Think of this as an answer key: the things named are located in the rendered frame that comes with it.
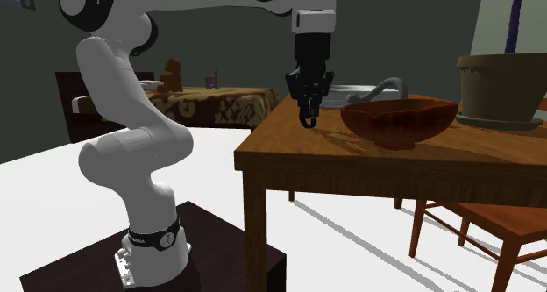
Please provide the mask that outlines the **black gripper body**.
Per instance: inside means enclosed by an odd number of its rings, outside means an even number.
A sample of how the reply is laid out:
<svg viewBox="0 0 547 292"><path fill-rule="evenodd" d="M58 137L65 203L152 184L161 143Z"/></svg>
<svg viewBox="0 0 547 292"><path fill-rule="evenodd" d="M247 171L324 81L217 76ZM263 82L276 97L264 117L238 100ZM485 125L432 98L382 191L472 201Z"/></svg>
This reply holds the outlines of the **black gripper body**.
<svg viewBox="0 0 547 292"><path fill-rule="evenodd" d="M294 56L301 74L322 76L330 58L330 33L299 33L294 36Z"/></svg>

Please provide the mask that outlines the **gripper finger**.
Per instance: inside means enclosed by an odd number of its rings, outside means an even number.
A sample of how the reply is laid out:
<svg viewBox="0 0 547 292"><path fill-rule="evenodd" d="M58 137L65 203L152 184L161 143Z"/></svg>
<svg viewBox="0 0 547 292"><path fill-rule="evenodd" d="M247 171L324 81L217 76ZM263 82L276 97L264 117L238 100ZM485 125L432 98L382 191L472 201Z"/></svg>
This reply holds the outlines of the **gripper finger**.
<svg viewBox="0 0 547 292"><path fill-rule="evenodd" d="M310 128L311 124L308 123L309 119L309 99L303 92L303 86L300 82L300 69L296 68L294 71L285 75L285 80L289 89L291 97L296 100L299 107L299 120L304 128Z"/></svg>
<svg viewBox="0 0 547 292"><path fill-rule="evenodd" d="M316 126L316 118L319 116L319 108L324 97L329 93L334 73L332 71L326 71L324 75L318 78L312 84L312 90L309 98L309 127Z"/></svg>

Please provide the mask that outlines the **wooden table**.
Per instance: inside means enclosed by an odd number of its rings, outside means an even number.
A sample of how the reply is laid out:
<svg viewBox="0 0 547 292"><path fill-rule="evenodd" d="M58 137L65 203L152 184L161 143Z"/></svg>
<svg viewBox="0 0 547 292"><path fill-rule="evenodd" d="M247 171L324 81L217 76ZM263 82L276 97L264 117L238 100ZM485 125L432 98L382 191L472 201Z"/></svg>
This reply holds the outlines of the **wooden table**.
<svg viewBox="0 0 547 292"><path fill-rule="evenodd" d="M247 292L266 288L266 193L286 190L547 208L547 125L524 132L457 121L412 150L352 133L338 110L305 129L285 98L235 150L243 174Z"/></svg>

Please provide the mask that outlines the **grey curved utensil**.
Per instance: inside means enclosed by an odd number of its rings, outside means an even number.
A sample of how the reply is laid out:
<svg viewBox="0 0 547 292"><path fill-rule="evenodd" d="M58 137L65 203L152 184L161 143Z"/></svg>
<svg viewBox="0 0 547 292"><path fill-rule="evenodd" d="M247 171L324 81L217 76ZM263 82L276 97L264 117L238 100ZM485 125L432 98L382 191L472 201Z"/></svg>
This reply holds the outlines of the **grey curved utensil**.
<svg viewBox="0 0 547 292"><path fill-rule="evenodd" d="M348 95L346 97L347 103L365 103L371 102L375 97L377 97L385 89L396 89L398 91L399 99L408 98L408 87L405 81L399 77L390 77L382 81L380 84L375 86L368 94L363 96L358 95Z"/></svg>

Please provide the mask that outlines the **brown wooden bowl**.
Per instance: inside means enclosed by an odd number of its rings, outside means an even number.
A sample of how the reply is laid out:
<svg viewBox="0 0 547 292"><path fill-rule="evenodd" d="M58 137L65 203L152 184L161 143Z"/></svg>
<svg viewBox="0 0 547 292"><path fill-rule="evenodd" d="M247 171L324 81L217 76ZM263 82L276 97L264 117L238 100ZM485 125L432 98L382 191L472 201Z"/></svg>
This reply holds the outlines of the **brown wooden bowl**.
<svg viewBox="0 0 547 292"><path fill-rule="evenodd" d="M447 129L458 112L452 101L430 98L352 103L340 110L355 135L394 151L411 150L417 142Z"/></svg>

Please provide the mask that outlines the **bed with patterned brown cover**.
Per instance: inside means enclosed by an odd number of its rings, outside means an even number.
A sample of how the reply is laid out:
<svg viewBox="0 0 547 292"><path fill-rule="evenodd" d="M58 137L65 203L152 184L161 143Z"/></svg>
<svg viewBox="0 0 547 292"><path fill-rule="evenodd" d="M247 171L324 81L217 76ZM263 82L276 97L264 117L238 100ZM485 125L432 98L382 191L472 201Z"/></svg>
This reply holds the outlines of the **bed with patterned brown cover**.
<svg viewBox="0 0 547 292"><path fill-rule="evenodd" d="M55 74L69 139L77 143L123 128L98 114L78 72ZM275 89L185 87L181 92L145 90L159 111L187 126L254 130L279 103Z"/></svg>

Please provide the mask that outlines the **dark robot stand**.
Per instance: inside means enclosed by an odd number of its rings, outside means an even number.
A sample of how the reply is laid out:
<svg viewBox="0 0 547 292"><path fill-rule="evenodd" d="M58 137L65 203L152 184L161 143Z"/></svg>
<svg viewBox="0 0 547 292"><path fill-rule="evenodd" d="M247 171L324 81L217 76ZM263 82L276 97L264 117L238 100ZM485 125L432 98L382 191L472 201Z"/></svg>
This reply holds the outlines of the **dark robot stand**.
<svg viewBox="0 0 547 292"><path fill-rule="evenodd" d="M124 289L114 260L126 234L120 231L21 276L24 292L246 292L244 232L191 202L177 212L192 249L172 281Z"/></svg>

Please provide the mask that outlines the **olive potted plant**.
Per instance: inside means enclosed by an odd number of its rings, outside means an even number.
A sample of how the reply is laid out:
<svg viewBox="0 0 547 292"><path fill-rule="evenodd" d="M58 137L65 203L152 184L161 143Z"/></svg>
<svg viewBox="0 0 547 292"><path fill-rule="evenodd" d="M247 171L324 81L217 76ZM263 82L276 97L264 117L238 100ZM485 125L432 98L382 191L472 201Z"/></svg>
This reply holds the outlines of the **olive potted plant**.
<svg viewBox="0 0 547 292"><path fill-rule="evenodd" d="M547 94L547 53L516 52L522 0L513 0L504 52L461 56L461 111L464 125L530 131L543 120L535 117Z"/></svg>

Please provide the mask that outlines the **wooden chair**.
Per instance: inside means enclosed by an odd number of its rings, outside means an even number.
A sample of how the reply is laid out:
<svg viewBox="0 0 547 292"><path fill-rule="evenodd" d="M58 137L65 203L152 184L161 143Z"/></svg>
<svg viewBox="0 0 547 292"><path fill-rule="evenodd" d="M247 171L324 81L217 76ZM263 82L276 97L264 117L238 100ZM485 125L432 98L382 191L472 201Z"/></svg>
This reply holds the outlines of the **wooden chair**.
<svg viewBox="0 0 547 292"><path fill-rule="evenodd" d="M461 217L458 229L450 226L429 209L443 207ZM547 249L521 255L522 246L547 239L547 209L503 206L477 203L427 203L418 200L409 245L409 256L414 258L421 234L423 218L429 217L458 236L458 245L466 242L480 249L497 262L491 292L506 292L515 265L547 257ZM474 224L502 241L501 252L496 254L468 235Z"/></svg>

